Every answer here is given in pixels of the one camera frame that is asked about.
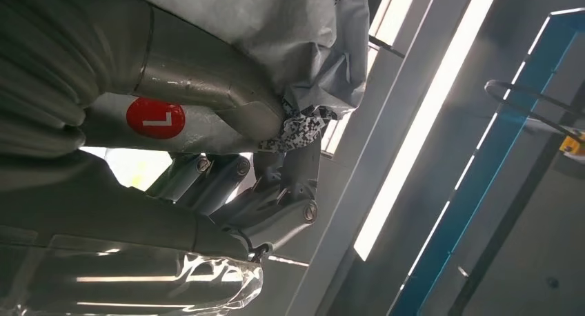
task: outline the gray protective wrap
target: gray protective wrap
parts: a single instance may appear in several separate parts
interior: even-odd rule
[[[242,50],[266,67],[297,110],[338,117],[364,95],[367,0],[146,0]]]

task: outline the fluorescent light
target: fluorescent light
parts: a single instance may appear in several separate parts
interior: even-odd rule
[[[492,125],[493,125],[493,122],[495,121],[496,118],[497,118],[497,112],[494,112],[494,115],[492,116],[492,120],[490,120],[490,123],[488,124],[488,127],[484,131],[484,135],[482,135],[482,138],[479,140],[479,143],[477,144],[477,146],[475,147],[475,149],[479,149],[479,147],[482,146],[482,144],[484,143],[484,140],[488,136],[488,132],[490,132],[490,130],[492,128]]]
[[[191,275],[185,279],[176,276],[116,276],[116,277],[78,277],[78,283],[124,283],[124,282],[211,282],[218,278],[221,273],[213,275]],[[222,282],[241,282],[243,277],[240,273],[224,273]]]
[[[435,221],[435,225],[433,225],[433,228],[431,228],[428,236],[426,237],[426,240],[424,241],[424,244],[422,244],[422,248],[421,248],[421,250],[419,250],[419,254],[417,255],[417,258],[415,259],[415,261],[413,262],[413,265],[410,267],[410,270],[408,271],[407,276],[410,277],[410,275],[412,275],[413,271],[417,267],[417,264],[419,263],[419,260],[422,256],[422,253],[424,253],[424,250],[426,249],[426,245],[428,245],[430,238],[432,238],[433,235],[435,234],[435,230],[437,230],[437,227],[439,226],[441,219],[443,219],[443,215],[445,215],[445,212],[447,211],[447,208],[449,208],[450,204],[451,204],[451,201],[447,201],[445,203],[445,206],[443,206],[443,210],[441,210],[439,217],[437,217],[437,220]]]
[[[115,304],[109,302],[77,302],[78,306],[145,307],[145,308],[188,308],[192,304]]]
[[[473,163],[473,160],[474,159],[475,159],[475,155],[471,155],[471,158],[467,162],[467,165],[465,166],[465,169],[463,169],[463,172],[461,173],[461,176],[459,177],[459,180],[457,181],[457,184],[455,184],[455,190],[458,190],[459,189],[459,185],[461,185],[461,182],[463,181],[463,178],[465,177],[465,175],[467,175],[467,170],[469,170],[469,167]]]
[[[305,268],[309,267],[309,263],[294,261],[291,259],[285,259],[284,257],[278,257],[278,256],[274,256],[274,255],[269,256],[268,259],[270,261],[275,261],[275,262],[294,264],[296,266],[304,266]]]
[[[370,34],[374,37],[378,33],[380,29],[380,25],[382,24],[382,20],[386,16],[386,11],[388,10],[388,6],[390,6],[390,2],[392,0],[382,0],[380,1],[380,5],[378,6],[378,10],[376,11],[376,15],[374,15],[374,19],[372,20],[372,25],[370,25]]]
[[[538,43],[538,41],[540,40],[540,37],[542,36],[542,33],[544,32],[544,29],[546,28],[546,26],[548,25],[548,22],[551,20],[550,17],[547,17],[544,20],[544,23],[542,24],[542,27],[540,28],[540,31],[538,31],[538,34],[536,34],[536,38],[534,39],[534,41],[532,42],[532,45],[530,47],[530,49],[528,49],[528,55],[532,54],[532,51],[534,50],[534,47],[536,47],[536,44]]]
[[[471,0],[354,244],[366,260],[459,73],[493,0]]]
[[[390,0],[374,36],[392,46],[412,3],[413,0]]]

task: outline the gray metal tube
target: gray metal tube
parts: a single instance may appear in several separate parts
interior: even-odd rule
[[[142,0],[0,0],[0,72],[5,155],[77,149],[84,109],[104,92],[208,106],[258,141],[284,116],[254,62]]]

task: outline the plastic wrap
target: plastic wrap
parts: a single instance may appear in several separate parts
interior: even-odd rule
[[[259,264],[228,257],[69,236],[40,248],[14,232],[0,237],[3,316],[227,315],[262,286]]]

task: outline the protective cover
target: protective cover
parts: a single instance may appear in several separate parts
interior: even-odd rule
[[[282,135],[260,150],[288,150],[310,143],[324,119],[340,118],[361,102],[366,80],[367,0],[146,0],[232,44],[260,63],[290,104]],[[83,127],[88,143],[186,152],[255,150],[213,112],[182,106],[181,134],[164,142],[127,129],[128,100],[100,98]],[[93,126],[118,126],[118,137],[92,138]],[[125,139],[117,145],[112,139]]]
[[[260,293],[259,264],[0,227],[0,315],[227,315]]]

